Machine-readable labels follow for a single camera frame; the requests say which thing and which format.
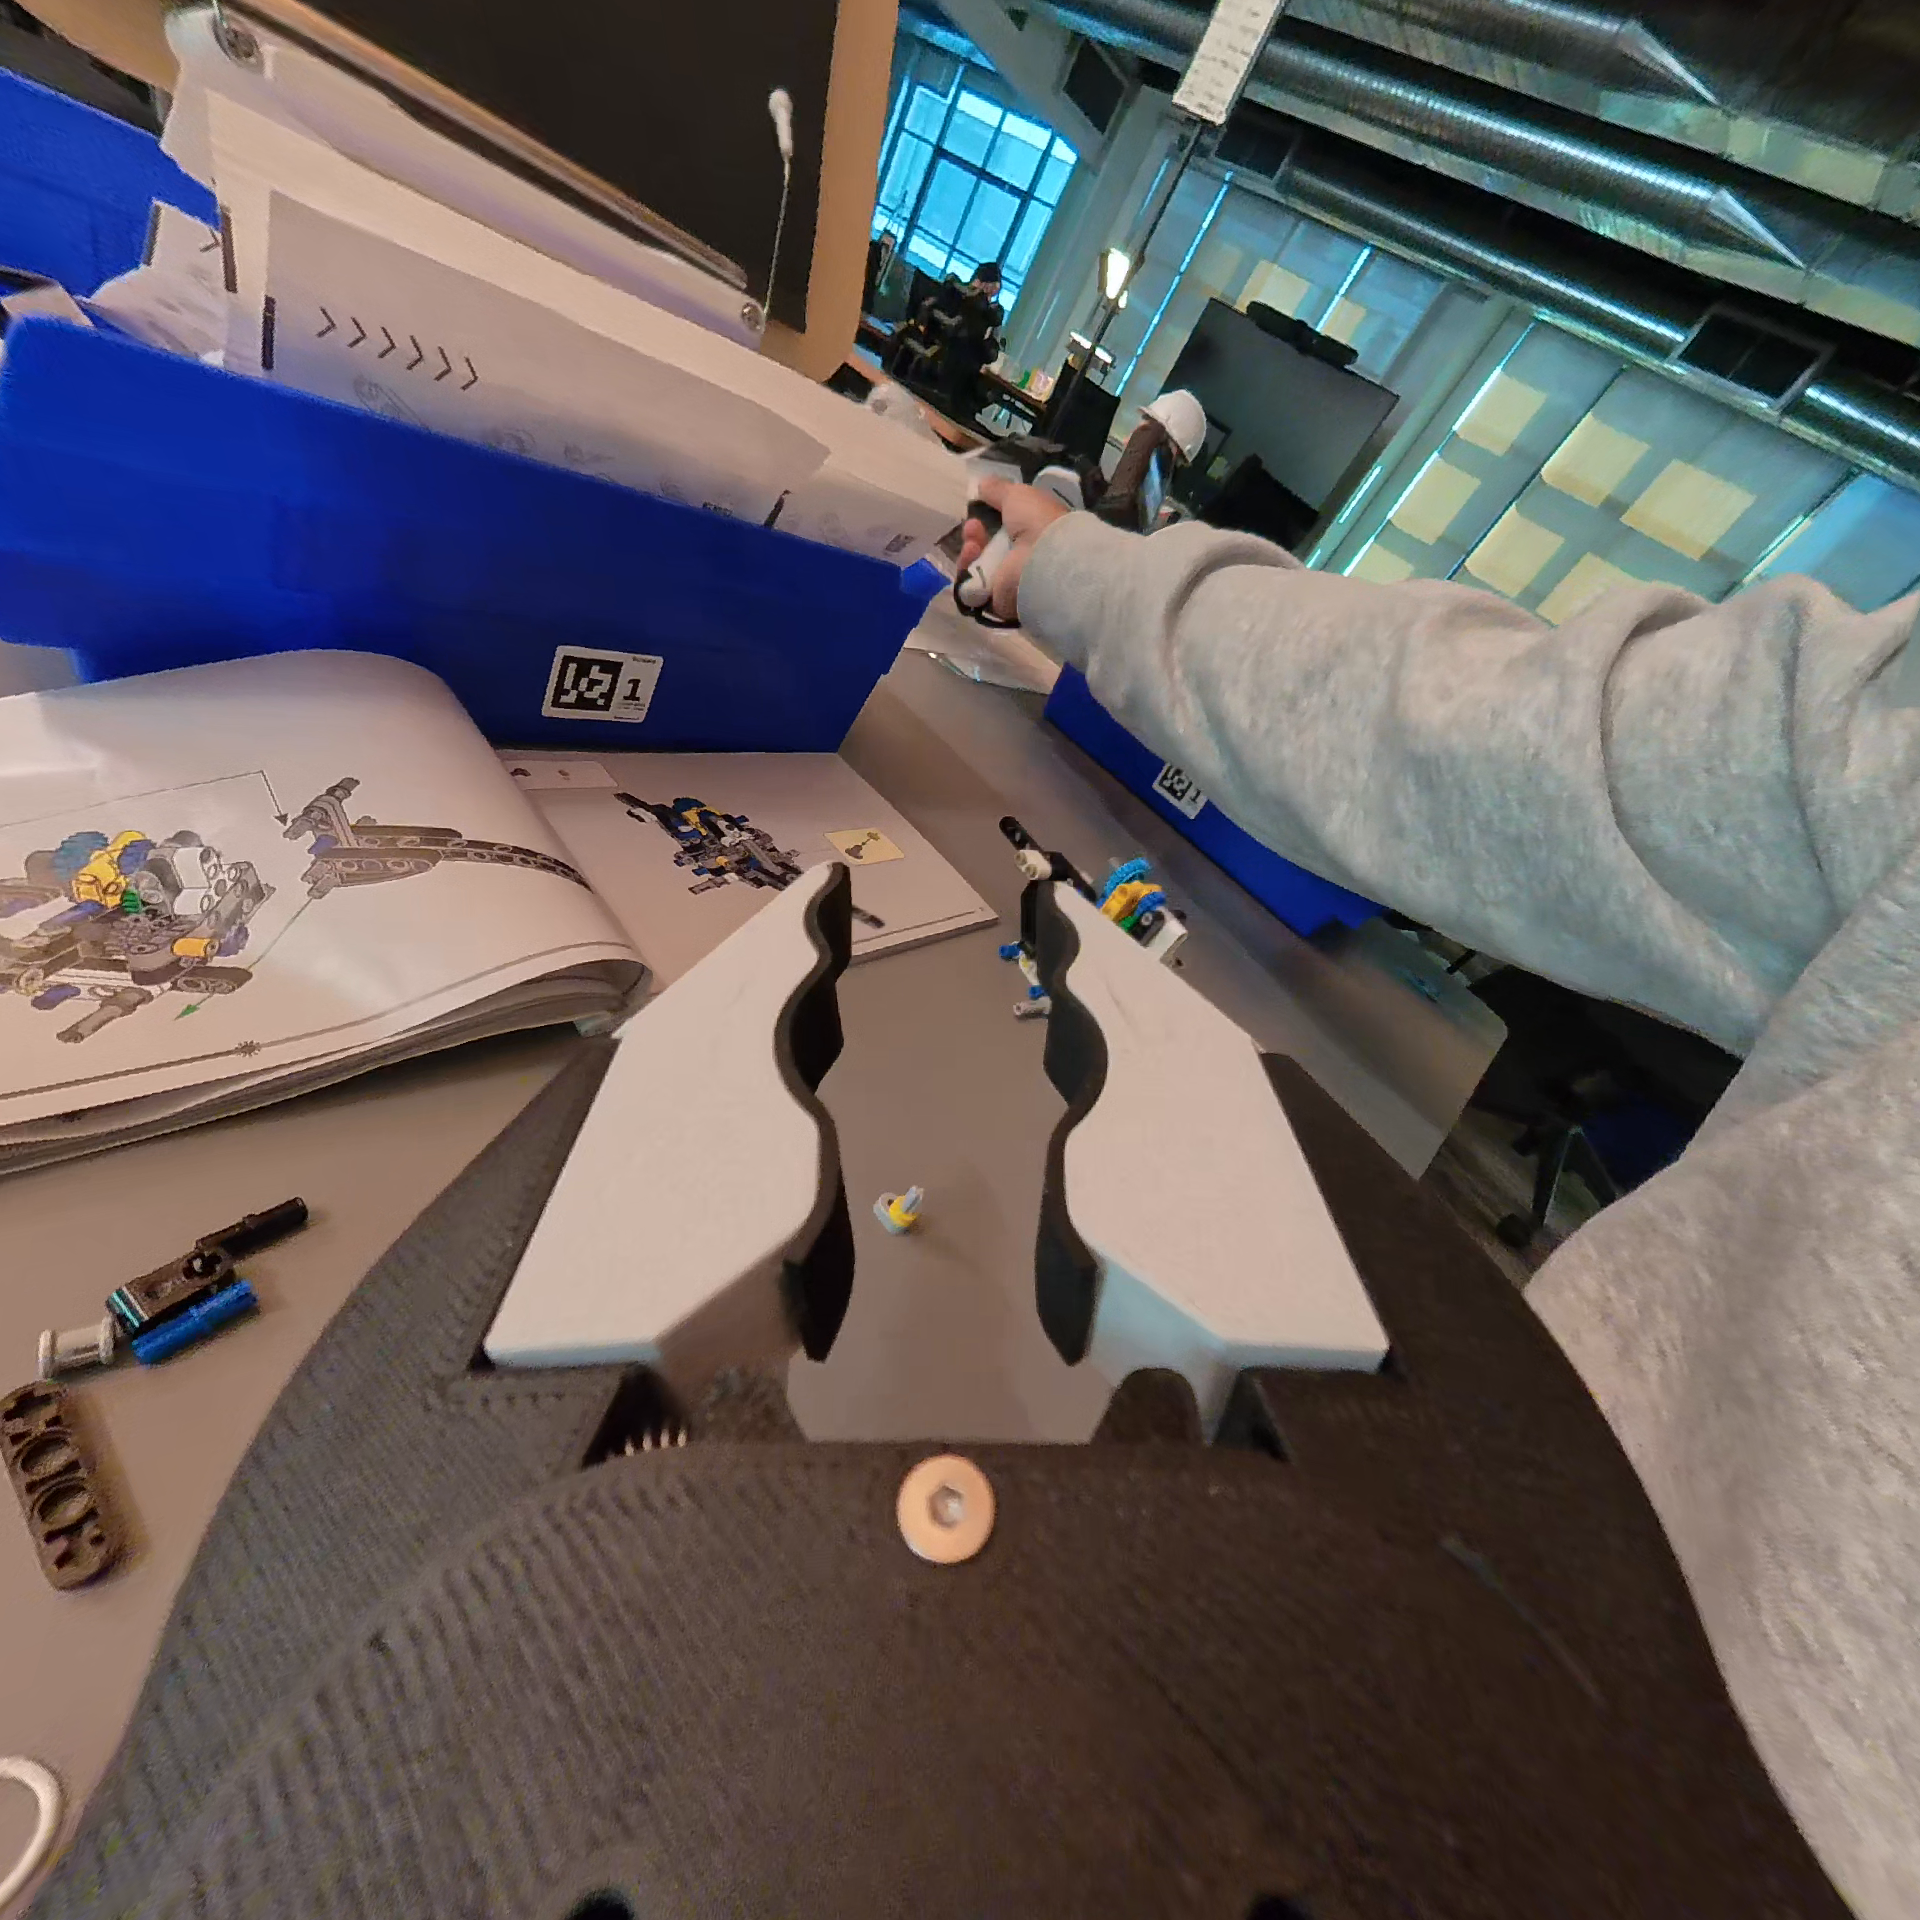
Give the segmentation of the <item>white cardboard box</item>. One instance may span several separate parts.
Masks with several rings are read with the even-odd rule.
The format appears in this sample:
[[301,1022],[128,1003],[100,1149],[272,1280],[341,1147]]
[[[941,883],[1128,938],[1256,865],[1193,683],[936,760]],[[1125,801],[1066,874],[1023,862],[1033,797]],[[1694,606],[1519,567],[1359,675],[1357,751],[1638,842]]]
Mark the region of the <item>white cardboard box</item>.
[[770,355],[735,271],[637,208],[567,203],[517,134],[300,9],[177,7],[162,149],[202,183],[224,365],[749,525],[909,567],[959,454]]

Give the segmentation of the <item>short black lego beam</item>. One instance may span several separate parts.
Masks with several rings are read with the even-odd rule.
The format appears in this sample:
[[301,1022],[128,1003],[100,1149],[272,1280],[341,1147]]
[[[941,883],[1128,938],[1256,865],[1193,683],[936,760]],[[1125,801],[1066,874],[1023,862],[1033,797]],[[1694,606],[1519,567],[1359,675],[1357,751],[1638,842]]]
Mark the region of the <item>short black lego beam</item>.
[[96,1586],[129,1558],[132,1523],[58,1381],[30,1381],[2,1397],[2,1464],[55,1592]]

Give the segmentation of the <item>white hanging sign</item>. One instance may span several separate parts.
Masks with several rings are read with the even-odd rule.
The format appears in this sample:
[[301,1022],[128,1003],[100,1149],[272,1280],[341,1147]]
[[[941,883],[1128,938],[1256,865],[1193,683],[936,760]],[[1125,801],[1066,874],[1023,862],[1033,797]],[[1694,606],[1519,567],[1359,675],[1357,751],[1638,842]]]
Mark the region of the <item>white hanging sign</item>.
[[1222,128],[1287,2],[1213,2],[1169,103],[1183,118]]

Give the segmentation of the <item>person's right forearm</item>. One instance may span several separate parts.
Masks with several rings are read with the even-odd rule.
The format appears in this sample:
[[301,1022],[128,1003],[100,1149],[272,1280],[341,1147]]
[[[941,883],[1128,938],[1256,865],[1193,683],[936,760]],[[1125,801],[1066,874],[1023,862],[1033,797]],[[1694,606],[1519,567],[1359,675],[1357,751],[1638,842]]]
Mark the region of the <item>person's right forearm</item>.
[[1260,842],[1446,937],[1744,1054],[1766,986],[1628,822],[1620,639],[1367,585],[1248,534],[1071,511],[1021,625]]

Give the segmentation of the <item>small black blue lego assembly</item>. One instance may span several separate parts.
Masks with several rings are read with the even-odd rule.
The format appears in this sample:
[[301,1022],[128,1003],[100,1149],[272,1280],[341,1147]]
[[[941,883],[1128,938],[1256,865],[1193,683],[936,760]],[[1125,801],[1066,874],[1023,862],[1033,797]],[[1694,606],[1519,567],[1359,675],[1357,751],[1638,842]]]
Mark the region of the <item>small black blue lego assembly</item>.
[[177,1259],[117,1286],[96,1325],[44,1330],[37,1378],[105,1369],[125,1354],[160,1365],[214,1336],[256,1310],[244,1264],[306,1222],[306,1200],[295,1195],[198,1237]]

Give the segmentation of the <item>small blue storage bin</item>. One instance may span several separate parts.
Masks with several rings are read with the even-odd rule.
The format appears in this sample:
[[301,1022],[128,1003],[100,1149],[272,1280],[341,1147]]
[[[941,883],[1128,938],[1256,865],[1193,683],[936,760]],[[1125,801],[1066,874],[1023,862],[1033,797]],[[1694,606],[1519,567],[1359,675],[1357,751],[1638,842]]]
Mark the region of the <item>small blue storage bin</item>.
[[1378,902],[1322,879],[1240,830],[1181,762],[1128,734],[1076,666],[1060,666],[1042,715],[1292,931],[1310,938],[1328,927],[1357,927],[1383,911]]

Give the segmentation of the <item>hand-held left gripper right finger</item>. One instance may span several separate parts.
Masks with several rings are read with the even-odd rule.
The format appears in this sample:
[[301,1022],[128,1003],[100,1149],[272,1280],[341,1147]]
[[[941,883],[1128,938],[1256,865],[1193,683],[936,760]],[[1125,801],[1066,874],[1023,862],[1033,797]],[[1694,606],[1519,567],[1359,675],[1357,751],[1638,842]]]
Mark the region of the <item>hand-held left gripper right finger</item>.
[[1279,1057],[1065,879],[1031,881],[1063,1099],[1036,1301],[1108,1387],[1183,1382],[1213,1440],[1249,1370],[1373,1374],[1386,1330],[1279,1099]]

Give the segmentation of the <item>person's right hand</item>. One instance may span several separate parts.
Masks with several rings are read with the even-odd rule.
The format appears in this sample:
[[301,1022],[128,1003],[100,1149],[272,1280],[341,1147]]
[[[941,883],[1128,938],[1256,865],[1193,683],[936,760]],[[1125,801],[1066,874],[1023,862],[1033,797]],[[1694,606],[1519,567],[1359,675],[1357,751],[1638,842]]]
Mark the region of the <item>person's right hand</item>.
[[1000,471],[990,471],[976,483],[978,499],[996,517],[988,536],[992,600],[1002,616],[1016,609],[1020,583],[1038,555],[1042,536],[1076,506],[1042,487],[1020,483]]

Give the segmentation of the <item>black board wooden frame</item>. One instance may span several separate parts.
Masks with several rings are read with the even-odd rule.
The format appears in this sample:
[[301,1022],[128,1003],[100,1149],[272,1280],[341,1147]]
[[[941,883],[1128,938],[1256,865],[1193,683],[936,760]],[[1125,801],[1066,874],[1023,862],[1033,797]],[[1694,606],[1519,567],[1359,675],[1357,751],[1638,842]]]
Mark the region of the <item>black board wooden frame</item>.
[[826,382],[898,5],[164,5],[162,149],[237,211],[318,151]]

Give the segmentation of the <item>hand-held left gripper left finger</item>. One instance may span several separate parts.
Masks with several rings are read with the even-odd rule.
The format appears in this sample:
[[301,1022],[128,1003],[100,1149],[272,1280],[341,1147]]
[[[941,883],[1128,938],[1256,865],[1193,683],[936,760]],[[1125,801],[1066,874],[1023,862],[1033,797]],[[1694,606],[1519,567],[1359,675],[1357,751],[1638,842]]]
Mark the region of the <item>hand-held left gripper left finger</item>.
[[485,1335],[495,1370],[824,1359],[854,1239],[821,1085],[849,872],[773,896],[631,1018]]

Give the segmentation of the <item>open lego instruction booklet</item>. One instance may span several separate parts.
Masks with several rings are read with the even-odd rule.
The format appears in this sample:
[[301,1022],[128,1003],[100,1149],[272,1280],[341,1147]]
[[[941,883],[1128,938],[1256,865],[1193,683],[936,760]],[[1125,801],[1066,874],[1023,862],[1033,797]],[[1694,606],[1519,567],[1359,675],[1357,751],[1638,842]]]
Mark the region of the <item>open lego instruction booklet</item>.
[[9,691],[5,1175],[604,1037],[834,859],[854,960],[994,922],[830,751],[497,751],[442,680],[354,653]]

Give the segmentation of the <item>multicoloured lego gear model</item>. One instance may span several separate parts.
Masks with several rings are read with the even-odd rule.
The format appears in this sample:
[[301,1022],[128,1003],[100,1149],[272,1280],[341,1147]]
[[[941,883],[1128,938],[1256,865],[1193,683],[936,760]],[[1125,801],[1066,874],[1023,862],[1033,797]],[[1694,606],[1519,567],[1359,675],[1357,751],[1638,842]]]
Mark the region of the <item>multicoloured lego gear model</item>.
[[998,960],[1015,965],[1023,977],[1021,998],[1015,1001],[1015,1018],[1049,1016],[1050,998],[1038,960],[1039,889],[1049,881],[1071,887],[1095,904],[1102,919],[1127,931],[1157,962],[1168,969],[1183,965],[1186,914],[1169,904],[1145,856],[1116,862],[1103,879],[1090,879],[1066,854],[1042,848],[1016,815],[1000,815],[998,833],[1015,849],[1015,863],[1023,878],[1016,938],[998,945]]

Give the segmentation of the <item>black television screen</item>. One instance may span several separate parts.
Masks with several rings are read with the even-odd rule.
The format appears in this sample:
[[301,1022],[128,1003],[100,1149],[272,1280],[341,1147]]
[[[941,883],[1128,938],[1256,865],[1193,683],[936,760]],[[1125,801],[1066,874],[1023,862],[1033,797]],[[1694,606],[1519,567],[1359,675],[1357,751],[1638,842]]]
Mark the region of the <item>black television screen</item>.
[[1401,405],[1381,382],[1354,369],[1354,350],[1269,305],[1238,307],[1209,298],[1168,373],[1168,386],[1193,395],[1205,416],[1201,450],[1183,491],[1209,506],[1272,506],[1288,522],[1288,543],[1325,521],[1381,450]]

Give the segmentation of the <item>large blue storage bin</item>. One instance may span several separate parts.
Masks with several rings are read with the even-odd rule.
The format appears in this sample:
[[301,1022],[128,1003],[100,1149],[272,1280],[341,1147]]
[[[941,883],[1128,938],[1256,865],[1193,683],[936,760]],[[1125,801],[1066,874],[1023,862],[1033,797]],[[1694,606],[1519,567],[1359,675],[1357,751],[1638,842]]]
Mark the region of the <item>large blue storage bin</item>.
[[224,365],[217,203],[164,149],[140,259],[5,294],[5,638],[108,680],[341,647],[503,743],[826,751],[935,586]]

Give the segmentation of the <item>person's grey sweatshirt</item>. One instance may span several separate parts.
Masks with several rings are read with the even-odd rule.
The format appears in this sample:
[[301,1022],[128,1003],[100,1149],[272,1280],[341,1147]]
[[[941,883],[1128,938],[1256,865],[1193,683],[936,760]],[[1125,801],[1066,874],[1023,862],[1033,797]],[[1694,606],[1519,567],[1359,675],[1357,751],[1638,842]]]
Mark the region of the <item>person's grey sweatshirt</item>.
[[1513,960],[1740,1050],[1549,1259],[1759,1754],[1842,1898],[1914,1914],[1914,595],[1607,594]]

